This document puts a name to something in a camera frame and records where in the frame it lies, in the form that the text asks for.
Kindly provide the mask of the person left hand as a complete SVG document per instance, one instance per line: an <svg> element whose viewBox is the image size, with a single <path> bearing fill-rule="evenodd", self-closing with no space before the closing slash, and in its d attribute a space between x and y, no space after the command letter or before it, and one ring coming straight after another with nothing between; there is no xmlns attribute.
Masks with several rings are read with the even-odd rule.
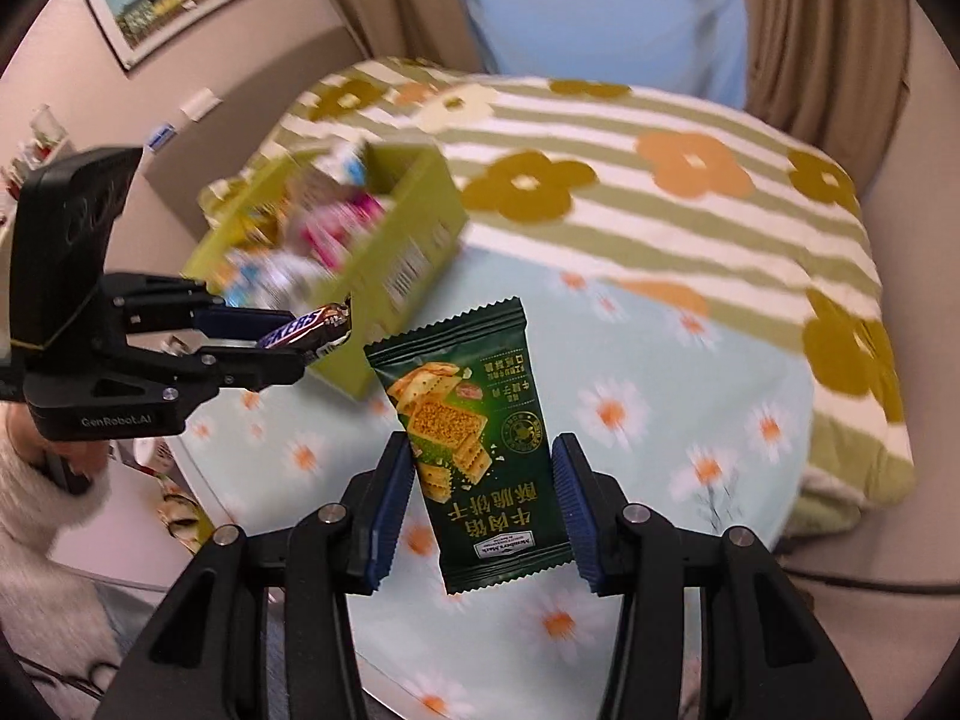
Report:
<svg viewBox="0 0 960 720"><path fill-rule="evenodd" d="M34 419L23 403L10 403L5 416L8 442L21 460L39 466L57 458L74 475L94 479L104 472L109 460L107 442L50 442L39 433Z"/></svg>

